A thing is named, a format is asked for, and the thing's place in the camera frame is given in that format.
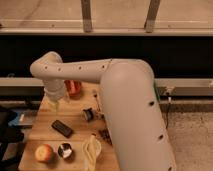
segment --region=floor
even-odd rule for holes
[[[150,0],[90,0],[94,28],[144,28]],[[212,28],[210,0],[161,1],[156,28]],[[82,28],[80,0],[0,0],[0,23],[19,28]]]
[[[167,100],[160,102],[178,171],[212,171],[213,168],[213,99]],[[24,111],[22,124],[33,124],[36,110]],[[29,128],[23,129],[23,143],[11,144],[5,158],[22,153]],[[17,170],[14,165],[8,171]]]

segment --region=black remote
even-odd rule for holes
[[[52,127],[67,138],[73,133],[73,130],[70,127],[59,120],[54,121]]]

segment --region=small bowl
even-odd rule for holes
[[[69,158],[73,150],[69,143],[63,143],[58,147],[58,155],[63,159]]]

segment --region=white object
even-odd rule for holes
[[[86,139],[82,146],[84,155],[84,171],[95,171],[96,160],[101,153],[101,143],[95,137],[91,135],[89,139]]]
[[[31,65],[54,101],[65,95],[63,79],[100,83],[100,97],[121,171],[176,171],[154,91],[154,74],[142,60],[106,59],[62,63],[49,52]]]
[[[22,114],[21,114],[21,117],[20,117],[20,119],[19,119],[19,122],[23,122],[23,121],[24,121],[24,117],[25,117],[25,114],[22,113]]]

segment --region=apple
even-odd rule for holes
[[[35,158],[38,162],[48,163],[53,156],[53,148],[48,144],[42,144],[36,148]]]

